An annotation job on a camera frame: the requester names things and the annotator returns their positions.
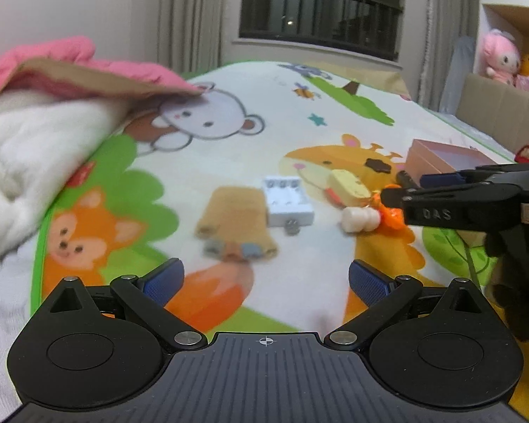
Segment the crosshair marking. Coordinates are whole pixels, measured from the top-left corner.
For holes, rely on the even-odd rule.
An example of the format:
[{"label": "crosshair marking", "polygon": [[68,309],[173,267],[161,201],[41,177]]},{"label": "crosshair marking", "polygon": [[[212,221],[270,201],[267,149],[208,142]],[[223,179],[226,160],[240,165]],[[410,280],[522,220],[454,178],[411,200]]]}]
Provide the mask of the crosshair marking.
[{"label": "crosshair marking", "polygon": [[268,347],[269,345],[272,345],[276,340],[272,340],[270,337],[263,337],[260,340],[257,340],[261,345],[264,345],[265,347]]}]

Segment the white plastic piece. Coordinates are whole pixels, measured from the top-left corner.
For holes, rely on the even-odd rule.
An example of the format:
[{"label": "white plastic piece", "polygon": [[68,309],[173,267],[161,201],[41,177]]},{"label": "white plastic piece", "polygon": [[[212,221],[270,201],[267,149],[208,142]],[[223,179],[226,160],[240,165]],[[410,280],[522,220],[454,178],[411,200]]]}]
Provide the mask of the white plastic piece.
[{"label": "white plastic piece", "polygon": [[341,226],[347,233],[372,232],[380,221],[380,212],[372,207],[347,207],[341,214]]},{"label": "white plastic piece", "polygon": [[263,181],[268,226],[284,227],[289,220],[311,226],[314,208],[298,176],[267,176]]}]

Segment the wooden block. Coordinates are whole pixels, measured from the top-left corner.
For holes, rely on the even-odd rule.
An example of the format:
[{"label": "wooden block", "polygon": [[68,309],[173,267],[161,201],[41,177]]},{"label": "wooden block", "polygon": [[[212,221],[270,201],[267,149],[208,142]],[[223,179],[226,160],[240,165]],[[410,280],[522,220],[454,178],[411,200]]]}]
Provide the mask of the wooden block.
[{"label": "wooden block", "polygon": [[486,237],[485,232],[457,231],[457,233],[469,248],[476,248],[477,246],[484,245],[484,237]]},{"label": "wooden block", "polygon": [[347,207],[362,207],[370,200],[371,192],[348,170],[331,170],[328,185]]}]

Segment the white blanket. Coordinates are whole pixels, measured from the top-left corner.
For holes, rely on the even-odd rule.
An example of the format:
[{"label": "white blanket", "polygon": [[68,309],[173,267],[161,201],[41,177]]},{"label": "white blanket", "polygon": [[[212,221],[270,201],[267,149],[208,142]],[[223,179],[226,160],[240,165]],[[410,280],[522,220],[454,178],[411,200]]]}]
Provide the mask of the white blanket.
[{"label": "white blanket", "polygon": [[[20,98],[34,104],[12,110]],[[52,103],[19,92],[16,99],[0,112],[0,256],[35,231],[69,176],[128,111],[126,101],[108,98]]]},{"label": "white blanket", "polygon": [[26,239],[69,176],[127,111],[124,100],[59,102],[32,91],[0,95],[0,421],[19,405],[4,372],[8,350],[29,317],[36,240]]}]

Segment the star print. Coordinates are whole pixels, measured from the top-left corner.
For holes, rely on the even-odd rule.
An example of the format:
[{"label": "star print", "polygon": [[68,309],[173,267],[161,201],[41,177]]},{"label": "star print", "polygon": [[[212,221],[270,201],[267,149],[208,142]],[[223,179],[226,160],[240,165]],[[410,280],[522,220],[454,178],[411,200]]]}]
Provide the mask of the star print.
[{"label": "star print", "polygon": [[312,115],[311,115],[310,117],[308,117],[308,119],[309,119],[310,121],[312,121],[312,122],[313,122],[315,125],[317,125],[318,127],[319,127],[320,125],[325,125],[325,126],[327,126],[327,124],[326,124],[326,120],[323,119],[323,118],[320,118],[317,114],[312,113]]}]

